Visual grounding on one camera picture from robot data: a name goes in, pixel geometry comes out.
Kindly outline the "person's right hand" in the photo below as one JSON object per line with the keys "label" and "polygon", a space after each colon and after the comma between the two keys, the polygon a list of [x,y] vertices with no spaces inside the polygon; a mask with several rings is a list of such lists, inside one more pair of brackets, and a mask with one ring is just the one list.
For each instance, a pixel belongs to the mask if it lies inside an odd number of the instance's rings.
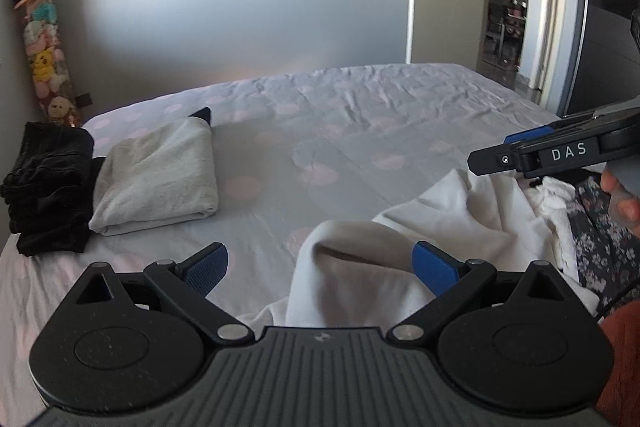
{"label": "person's right hand", "polygon": [[611,217],[622,227],[631,231],[634,236],[639,236],[640,207],[639,199],[634,195],[628,195],[618,182],[610,169],[605,168],[601,174],[602,190],[611,195]]}

